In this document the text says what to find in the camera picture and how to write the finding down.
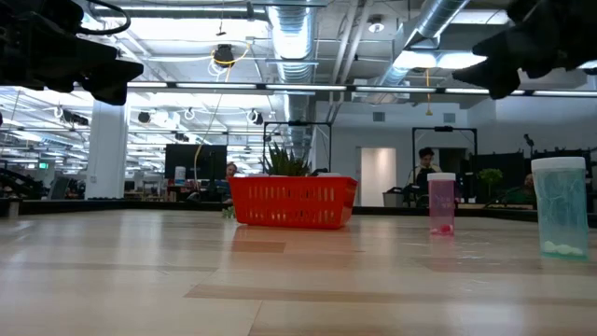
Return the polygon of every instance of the ceiling light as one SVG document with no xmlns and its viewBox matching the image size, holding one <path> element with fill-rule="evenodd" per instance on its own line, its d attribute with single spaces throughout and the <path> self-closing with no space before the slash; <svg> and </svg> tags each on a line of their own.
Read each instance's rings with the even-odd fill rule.
<svg viewBox="0 0 597 336">
<path fill-rule="evenodd" d="M 356 87 L 361 92 L 388 92 L 388 93 L 435 93 L 435 88 L 413 87 Z"/>
<path fill-rule="evenodd" d="M 36 142 L 40 142 L 42 140 L 41 136 L 33 134 L 33 133 L 23 132 L 23 131 L 13 131 L 13 132 L 16 137 L 23 139 L 23 140 L 36 141 Z"/>
<path fill-rule="evenodd" d="M 129 156 L 133 156 L 133 157 L 155 157 L 156 155 L 154 153 L 149 153 L 149 152 L 129 152 Z"/>
<path fill-rule="evenodd" d="M 130 82 L 129 88 L 167 88 L 168 84 L 164 82 Z"/>
<path fill-rule="evenodd" d="M 470 52 L 449 52 L 443 54 L 437 62 L 442 69 L 464 69 L 485 61 L 487 57 L 477 56 Z"/>
<path fill-rule="evenodd" d="M 436 66 L 436 57 L 425 52 L 402 51 L 394 61 L 394 67 L 398 68 L 433 68 Z"/>
<path fill-rule="evenodd" d="M 485 90 L 485 89 L 446 89 L 446 93 L 455 93 L 455 94 L 489 94 L 489 90 Z"/>
<path fill-rule="evenodd" d="M 342 85 L 292 85 L 292 84 L 268 84 L 268 90 L 305 90 L 305 91 L 346 91 Z"/>
<path fill-rule="evenodd" d="M 7 161 L 15 163 L 37 163 L 37 159 L 8 159 Z"/>
<path fill-rule="evenodd" d="M 537 90 L 533 92 L 533 96 L 539 97 L 597 97 L 597 91 L 541 91 Z"/>
<path fill-rule="evenodd" d="M 73 158 L 77 158 L 77 159 L 85 159 L 85 156 L 83 155 L 79 155 L 79 154 L 75 154 L 75 153 L 66 153 L 69 157 L 73 157 Z"/>
<path fill-rule="evenodd" d="M 238 90 L 254 90 L 257 88 L 255 84 L 229 84 L 229 83 L 176 83 L 176 86 L 181 89 L 238 89 Z"/>
<path fill-rule="evenodd" d="M 57 153 L 57 152 L 43 152 L 42 154 L 44 154 L 44 155 L 50 155 L 50 156 L 64 156 L 64 154 Z"/>
<path fill-rule="evenodd" d="M 108 10 L 103 6 L 97 6 L 96 9 Z M 205 7 L 205 6 L 122 6 L 123 10 L 163 10 L 163 11 L 213 11 L 213 12 L 227 12 L 238 11 L 237 7 Z M 254 9 L 256 13 L 265 13 L 265 9 Z"/>
<path fill-rule="evenodd" d="M 4 119 L 3 123 L 5 123 L 6 125 L 13 125 L 13 126 L 19 126 L 19 127 L 25 126 L 22 123 L 20 123 L 16 120 L 11 120 L 11 119 Z"/>
</svg>

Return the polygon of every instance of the green plant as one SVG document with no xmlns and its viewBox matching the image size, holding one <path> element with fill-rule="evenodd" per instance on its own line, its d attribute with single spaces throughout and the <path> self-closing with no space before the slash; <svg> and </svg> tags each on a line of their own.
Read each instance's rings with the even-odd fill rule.
<svg viewBox="0 0 597 336">
<path fill-rule="evenodd" d="M 229 207 L 228 209 L 222 209 L 222 218 L 236 218 L 236 213 L 234 212 L 234 206 Z"/>
<path fill-rule="evenodd" d="M 487 185 L 490 197 L 492 197 L 492 187 L 502 182 L 502 178 L 504 178 L 504 176 L 499 169 L 488 168 L 479 172 L 479 179 Z"/>
<path fill-rule="evenodd" d="M 298 158 L 294 152 L 273 144 L 270 148 L 270 159 L 262 162 L 268 175 L 305 176 L 310 172 L 309 164 L 304 158 Z"/>
</svg>

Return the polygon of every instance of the silver ductwork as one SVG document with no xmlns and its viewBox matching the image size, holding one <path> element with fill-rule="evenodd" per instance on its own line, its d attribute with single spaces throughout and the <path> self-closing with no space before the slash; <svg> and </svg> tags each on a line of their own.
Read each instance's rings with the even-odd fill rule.
<svg viewBox="0 0 597 336">
<path fill-rule="evenodd" d="M 271 35 L 276 58 L 309 60 L 313 56 L 316 9 L 313 7 L 268 7 Z M 279 63 L 278 76 L 285 84 L 312 83 L 313 66 L 299 63 Z M 285 119 L 307 121 L 308 95 L 287 94 L 284 97 Z M 290 129 L 295 154 L 303 156 L 309 145 L 304 128 Z"/>
<path fill-rule="evenodd" d="M 450 22 L 456 17 L 458 12 L 464 8 L 470 0 L 427 0 L 421 8 L 421 15 L 415 18 L 416 23 L 412 31 L 400 32 L 403 38 L 401 49 L 406 47 L 414 38 L 437 38 L 448 27 Z M 403 67 L 394 67 L 390 65 L 383 76 L 381 76 L 376 85 L 397 86 L 404 79 L 410 69 Z M 372 94 L 368 101 L 379 101 L 379 94 Z"/>
</svg>

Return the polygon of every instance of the pipe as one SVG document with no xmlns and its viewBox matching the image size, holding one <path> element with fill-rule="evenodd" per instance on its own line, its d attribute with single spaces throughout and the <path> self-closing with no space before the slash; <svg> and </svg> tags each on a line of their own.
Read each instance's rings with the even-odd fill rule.
<svg viewBox="0 0 597 336">
<path fill-rule="evenodd" d="M 421 8 L 417 31 L 425 38 L 434 38 L 441 35 L 458 12 L 470 0 L 427 0 Z"/>
<path fill-rule="evenodd" d="M 338 55 L 336 56 L 336 62 L 334 63 L 334 70 L 332 76 L 329 78 L 329 84 L 335 84 L 338 79 L 338 73 L 340 72 L 340 66 L 342 65 L 342 59 L 344 58 L 344 52 L 346 52 L 346 46 L 348 46 L 348 38 L 351 36 L 353 30 L 354 16 L 356 15 L 356 8 L 358 7 L 358 0 L 351 0 L 348 13 L 346 14 L 346 26 L 342 37 L 340 39 L 340 46 L 338 48 Z"/>
<path fill-rule="evenodd" d="M 309 61 L 313 56 L 316 9 L 313 7 L 268 7 L 271 35 L 277 59 Z M 307 63 L 278 63 L 278 76 L 284 84 L 311 83 L 313 66 Z M 286 94 L 284 96 L 285 119 L 307 120 L 309 96 Z M 290 140 L 295 155 L 304 155 L 304 130 L 290 129 Z"/>
<path fill-rule="evenodd" d="M 414 26 L 414 32 L 425 38 L 435 38 L 441 35 L 448 27 L 450 22 L 456 17 L 458 12 L 464 8 L 470 0 L 427 0 L 423 4 L 421 14 L 415 18 L 417 21 Z M 407 46 L 415 37 L 414 32 L 408 32 L 408 37 L 401 42 L 402 48 Z M 390 64 L 384 71 L 375 85 L 378 86 L 398 86 L 409 72 L 409 68 L 394 67 Z M 379 102 L 382 99 L 378 93 L 371 94 L 368 102 Z"/>
<path fill-rule="evenodd" d="M 361 22 L 358 23 L 358 27 L 356 28 L 356 33 L 353 38 L 353 43 L 351 43 L 351 48 L 348 51 L 348 56 L 346 56 L 346 64 L 344 65 L 344 69 L 342 69 L 342 75 L 340 76 L 340 84 L 346 82 L 346 79 L 348 78 L 348 73 L 351 71 L 354 56 L 356 54 L 356 49 L 358 48 L 359 41 L 361 40 L 361 36 L 363 35 L 363 31 L 365 30 L 365 25 L 367 24 L 369 12 L 371 11 L 372 6 L 373 0 L 367 0 L 367 2 L 365 2 L 365 6 L 363 7 L 363 11 L 361 13 Z"/>
</svg>

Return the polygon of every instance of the white lid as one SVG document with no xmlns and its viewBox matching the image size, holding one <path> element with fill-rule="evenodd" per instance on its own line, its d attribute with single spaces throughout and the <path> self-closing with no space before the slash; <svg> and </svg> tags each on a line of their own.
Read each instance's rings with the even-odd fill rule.
<svg viewBox="0 0 597 336">
<path fill-rule="evenodd" d="M 542 169 L 587 169 L 585 158 L 579 157 L 568 157 L 568 158 L 547 158 L 537 159 L 531 161 L 531 170 L 542 170 Z"/>
<path fill-rule="evenodd" d="M 432 173 L 427 175 L 427 181 L 455 181 L 455 173 Z"/>
</svg>

